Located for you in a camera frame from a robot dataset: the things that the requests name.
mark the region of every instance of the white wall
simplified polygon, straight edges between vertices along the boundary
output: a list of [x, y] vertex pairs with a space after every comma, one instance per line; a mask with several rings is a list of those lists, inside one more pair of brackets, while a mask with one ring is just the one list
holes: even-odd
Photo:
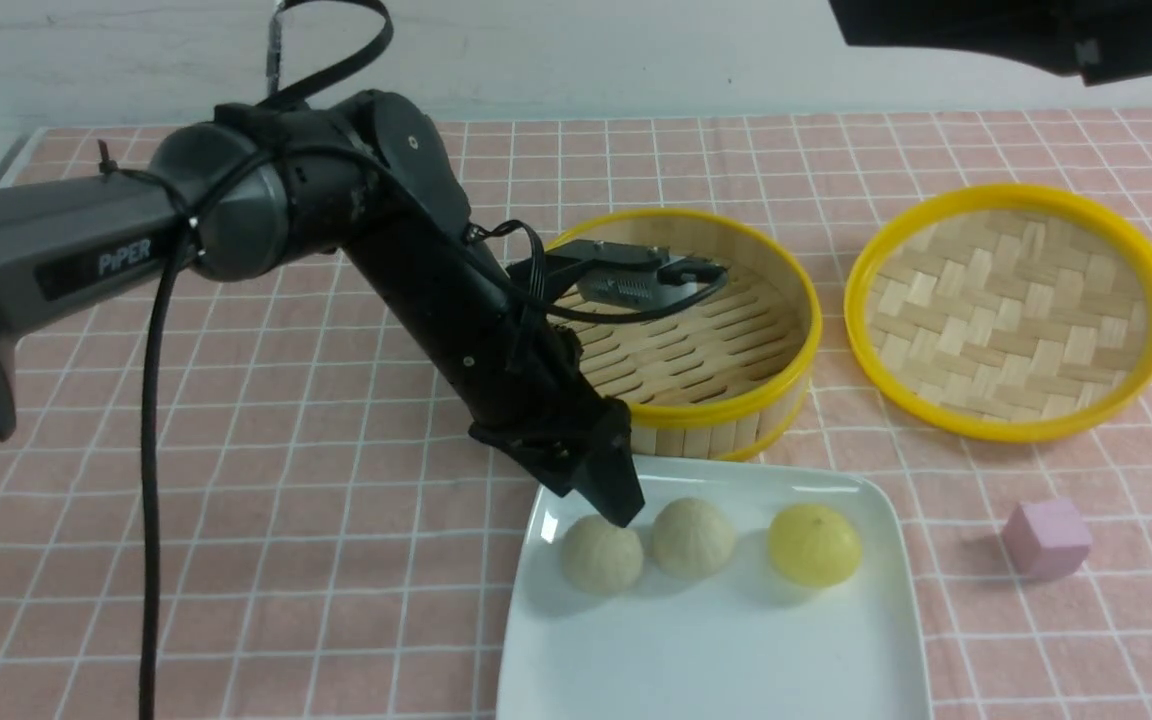
[[[1152, 78], [1085, 90], [1005, 60], [850, 50], [827, 0], [391, 5], [396, 40], [348, 91], [392, 88], [435, 118], [1152, 105]], [[218, 101], [259, 99], [271, 6], [0, 0], [0, 127], [175, 122]], [[374, 29], [361, 9], [297, 9], [288, 76], [342, 56]]]

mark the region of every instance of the black cable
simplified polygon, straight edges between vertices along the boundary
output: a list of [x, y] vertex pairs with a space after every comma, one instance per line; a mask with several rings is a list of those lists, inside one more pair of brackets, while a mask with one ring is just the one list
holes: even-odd
[[154, 720], [156, 680], [157, 680], [157, 644], [159, 644], [159, 606], [162, 588], [161, 538], [159, 523], [159, 469], [157, 469], [157, 407], [159, 407], [159, 363], [162, 355], [162, 332], [168, 316], [172, 291], [180, 271], [194, 258], [200, 249], [202, 237], [198, 234], [200, 218], [206, 217], [225, 196], [242, 183], [244, 179], [270, 162], [270, 152], [260, 151], [248, 156], [219, 182], [202, 196], [196, 209], [190, 210], [184, 196], [166, 179], [146, 170], [124, 170], [109, 159], [108, 146], [99, 142], [101, 151], [101, 173], [120, 173], [129, 179], [137, 179], [162, 188], [168, 195], [168, 202], [177, 213], [180, 222], [185, 227], [172, 249], [170, 258], [162, 266], [162, 276], [154, 295], [154, 305], [150, 311], [145, 340], [145, 365], [142, 369], [141, 385], [141, 507], [143, 515], [143, 536], [145, 536], [145, 609], [141, 616], [141, 692], [137, 698], [141, 720]]
[[[389, 9], [385, 8], [379, 0], [334, 1], [335, 3], [358, 5], [361, 8], [370, 9], [380, 15], [385, 20], [385, 24], [380, 28], [380, 32], [376, 33], [376, 37], [371, 38], [371, 41], [367, 41], [367, 45], [358, 50], [357, 53], [349, 55], [344, 60], [340, 60], [336, 65], [329, 65], [329, 67], [317, 70], [317, 73], [311, 74], [311, 76], [304, 79], [293, 82], [291, 85], [266, 97], [265, 100], [260, 100], [257, 104], [257, 108], [288, 109], [291, 106], [304, 103], [311, 94], [319, 94], [326, 88], [332, 88], [340, 81], [366, 68], [367, 65], [373, 63], [377, 58], [380, 58], [380, 54], [385, 52], [385, 47], [389, 47], [389, 41], [394, 38], [394, 22], [389, 17]], [[285, 0], [282, 8], [279, 8], [276, 12], [283, 13], [291, 8], [298, 8], [298, 6], [313, 2], [314, 0]]]

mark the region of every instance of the woven bamboo base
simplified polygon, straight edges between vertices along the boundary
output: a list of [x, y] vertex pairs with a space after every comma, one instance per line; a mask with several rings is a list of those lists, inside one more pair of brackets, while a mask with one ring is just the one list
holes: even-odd
[[[684, 313], [635, 325], [567, 324], [585, 354], [581, 372], [604, 395], [631, 406], [696, 407], [732, 400], [763, 386], [803, 351], [812, 304], [803, 278], [782, 255], [738, 225], [689, 214], [634, 215], [581, 229], [588, 240], [668, 247], [728, 268], [728, 285]], [[623, 313], [585, 302], [576, 291], [559, 301], [591, 313]], [[808, 386], [804, 373], [767, 404], [722, 423], [653, 427], [635, 416], [632, 445], [647, 455], [718, 457], [737, 454], [781, 432]]]
[[910, 237], [874, 278], [865, 323], [888, 372], [985, 420], [1049, 420], [1124, 381], [1146, 342], [1140, 281], [1091, 232], [979, 211]]

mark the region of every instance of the robotic arm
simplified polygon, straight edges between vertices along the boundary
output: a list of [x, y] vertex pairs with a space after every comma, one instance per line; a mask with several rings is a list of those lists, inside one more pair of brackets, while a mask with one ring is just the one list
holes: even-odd
[[[391, 26], [376, 0], [356, 1], [379, 6], [387, 18], [378, 41], [355, 58], [361, 67], [388, 44]], [[1082, 73], [1087, 83], [1152, 73], [1149, 0], [922, 0], [922, 12], [887, 0], [831, 2], [851, 45], [979, 51]], [[331, 70], [328, 85], [343, 77]], [[361, 92], [329, 109], [221, 105], [211, 122], [166, 138], [150, 164], [179, 197], [111, 167], [100, 177], [0, 190], [0, 441], [15, 429], [15, 343], [159, 276], [182, 202], [204, 199], [262, 151], [271, 161], [197, 218], [192, 270], [242, 281], [314, 252], [343, 251], [465, 400], [471, 437], [558, 495], [576, 488], [605, 518], [630, 523], [643, 507], [630, 414], [585, 381], [579, 341], [538, 319], [536, 302], [577, 285], [611, 304], [650, 300], [657, 311], [681, 309], [679, 297], [696, 282], [708, 288], [694, 301], [718, 290], [722, 271], [667, 252], [573, 243], [551, 253], [553, 275], [544, 253], [506, 272], [470, 223], [434, 124], [388, 92]], [[520, 296], [529, 274], [539, 288], [530, 304]]]

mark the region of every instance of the black device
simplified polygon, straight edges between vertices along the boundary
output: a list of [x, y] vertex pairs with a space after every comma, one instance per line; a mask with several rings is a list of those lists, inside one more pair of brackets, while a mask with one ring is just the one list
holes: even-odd
[[[287, 0], [280, 8], [312, 0]], [[220, 105], [166, 137], [147, 172], [108, 158], [100, 177], [0, 190], [0, 441], [15, 429], [14, 347], [28, 333], [161, 278], [142, 402], [146, 612], [141, 717], [152, 715], [157, 621], [156, 365], [175, 274], [242, 281], [316, 252], [343, 251], [465, 400], [471, 437], [517, 460], [558, 495], [573, 488], [612, 523], [643, 507], [630, 414], [579, 373], [579, 341], [545, 314], [644, 323], [723, 286], [721, 266], [667, 251], [573, 243], [544, 252], [524, 223], [470, 222], [465, 191], [433, 122], [401, 94], [365, 91], [329, 109], [306, 98], [369, 65], [393, 25], [379, 0], [342, 0], [385, 18], [342, 63], [257, 105]], [[831, 0], [850, 45], [968, 50], [1089, 85], [1152, 73], [1152, 3]], [[502, 268], [483, 241], [525, 232], [532, 256]], [[571, 287], [626, 314], [554, 306]]]
[[1085, 85], [1152, 76], [1152, 0], [829, 0], [847, 45], [965, 50]]

